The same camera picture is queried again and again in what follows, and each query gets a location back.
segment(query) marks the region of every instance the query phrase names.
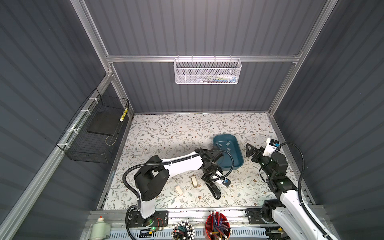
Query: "teal plastic tray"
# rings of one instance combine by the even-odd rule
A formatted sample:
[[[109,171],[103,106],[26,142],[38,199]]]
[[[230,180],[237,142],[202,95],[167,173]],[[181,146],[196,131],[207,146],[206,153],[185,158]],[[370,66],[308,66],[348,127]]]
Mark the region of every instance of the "teal plastic tray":
[[[233,169],[236,170],[240,168],[243,163],[243,155],[241,154],[241,150],[239,147],[239,143],[237,142],[237,139],[232,134],[220,134],[214,137],[214,145],[218,147],[219,149],[228,151],[232,157],[233,157]],[[229,170],[231,169],[231,158],[228,156],[228,154],[224,153],[224,156],[221,157],[217,164],[223,169],[223,170]]]

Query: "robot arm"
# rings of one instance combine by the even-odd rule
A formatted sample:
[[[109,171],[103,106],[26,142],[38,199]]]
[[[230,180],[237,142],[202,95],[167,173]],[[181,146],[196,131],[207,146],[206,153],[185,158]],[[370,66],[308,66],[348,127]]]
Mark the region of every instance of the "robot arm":
[[[186,157],[190,157],[190,159],[163,166],[144,166],[134,175],[136,187],[140,194],[140,199],[138,199],[139,211],[143,219],[155,213],[155,198],[160,194],[167,180],[183,172],[202,169],[204,173],[202,180],[213,196],[219,199],[221,192],[215,183],[228,187],[231,181],[227,178],[218,179],[218,177],[212,179],[212,175],[223,175],[223,170],[216,164],[216,161],[222,157],[223,154],[220,152],[215,155],[212,152],[206,153],[204,149],[196,149],[190,154],[172,159],[160,159],[157,155],[152,156],[147,163],[172,162]]]
[[[306,203],[300,203],[298,189],[286,176],[288,163],[284,155],[279,153],[279,142],[268,138],[267,146],[257,149],[247,144],[247,157],[252,156],[252,162],[259,163],[267,174],[265,180],[277,199],[264,201],[262,218],[266,223],[277,222],[292,240],[337,240]],[[306,208],[315,222],[326,234],[309,218],[303,208]]]

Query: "cup of pens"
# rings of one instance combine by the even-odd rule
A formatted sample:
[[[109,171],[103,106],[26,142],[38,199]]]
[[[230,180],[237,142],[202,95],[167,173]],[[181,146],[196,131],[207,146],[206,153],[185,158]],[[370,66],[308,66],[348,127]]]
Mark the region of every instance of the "cup of pens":
[[[227,218],[220,212],[211,212],[205,222],[203,234],[207,240],[227,240],[232,233]]]
[[[174,240],[193,240],[195,238],[195,228],[187,221],[180,221],[173,224],[172,237]]]

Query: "corrugated wall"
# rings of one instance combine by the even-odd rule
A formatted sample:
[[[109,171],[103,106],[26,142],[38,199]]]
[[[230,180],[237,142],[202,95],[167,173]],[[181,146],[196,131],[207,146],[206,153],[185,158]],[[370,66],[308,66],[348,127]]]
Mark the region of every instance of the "corrugated wall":
[[[292,63],[243,63],[238,84],[175,83],[172,63],[115,63],[139,112],[268,110]]]
[[[324,3],[86,0],[109,55],[298,54]],[[137,113],[268,110],[290,66],[243,63],[237,85],[180,86],[168,63],[115,65]]]
[[[104,75],[69,1],[0,1],[0,222]],[[65,158],[14,239],[77,237],[109,169]]]
[[[293,55],[324,0],[86,0],[110,55]]]
[[[343,240],[384,229],[383,40],[384,1],[339,1],[275,114]]]

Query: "red pencil holder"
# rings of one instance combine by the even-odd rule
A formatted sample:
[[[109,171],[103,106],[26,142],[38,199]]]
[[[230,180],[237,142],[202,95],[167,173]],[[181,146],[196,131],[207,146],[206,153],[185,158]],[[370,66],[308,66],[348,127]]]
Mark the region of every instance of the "red pencil holder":
[[[220,231],[219,231],[219,229],[215,229],[215,230],[213,229],[212,224],[214,224],[214,219],[219,219],[219,221],[217,222],[219,224],[220,218],[223,219],[222,220],[222,227],[227,227],[228,230],[220,229]],[[229,238],[229,236],[231,234],[229,229],[230,229],[230,226],[229,226],[229,222],[228,222],[228,219],[226,218],[226,216],[224,216],[222,213],[216,212],[215,217],[212,218],[212,214],[208,216],[208,218],[205,222],[205,225],[204,225],[203,234],[204,234],[206,240],[218,240],[215,235],[211,235],[210,233],[211,232],[219,232],[219,234],[216,234],[216,235],[218,237],[220,237],[220,232],[221,232],[227,236],[227,238],[225,238],[223,236],[221,238],[221,240],[226,240]]]

